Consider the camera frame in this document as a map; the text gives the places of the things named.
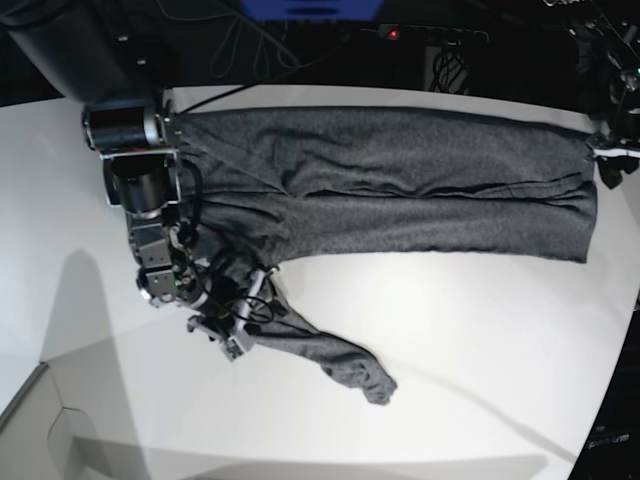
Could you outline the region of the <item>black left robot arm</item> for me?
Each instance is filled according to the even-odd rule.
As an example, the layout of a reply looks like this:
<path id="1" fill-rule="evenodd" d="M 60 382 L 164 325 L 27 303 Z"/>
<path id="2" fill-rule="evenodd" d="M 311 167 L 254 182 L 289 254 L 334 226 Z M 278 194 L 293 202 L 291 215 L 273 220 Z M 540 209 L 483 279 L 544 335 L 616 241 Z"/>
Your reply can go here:
<path id="1" fill-rule="evenodd" d="M 557 10 L 587 56 L 579 68 L 594 75 L 605 105 L 603 128 L 588 140 L 602 182 L 611 190 L 639 170 L 639 3 L 546 1 Z"/>

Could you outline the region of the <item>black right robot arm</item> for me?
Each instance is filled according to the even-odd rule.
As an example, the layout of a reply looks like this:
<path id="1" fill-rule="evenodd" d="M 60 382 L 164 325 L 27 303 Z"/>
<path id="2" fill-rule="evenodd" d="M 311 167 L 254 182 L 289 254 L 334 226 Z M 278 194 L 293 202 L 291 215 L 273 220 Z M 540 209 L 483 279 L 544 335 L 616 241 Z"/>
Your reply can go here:
<path id="1" fill-rule="evenodd" d="M 101 161 L 107 199 L 126 219 L 137 263 L 136 284 L 155 307 L 175 304 L 194 312 L 191 328 L 206 330 L 220 308 L 212 278 L 194 251 L 202 205 L 184 207 L 179 176 L 188 172 L 196 191 L 203 177 L 181 155 L 171 102 L 127 66 L 84 1 L 5 1 L 1 25 L 44 77 L 80 102 L 82 132 Z M 41 305 L 49 260 L 70 244 L 55 213 L 67 186 L 52 176 L 29 174 L 17 183 L 1 175 L 1 315 L 25 320 Z"/>

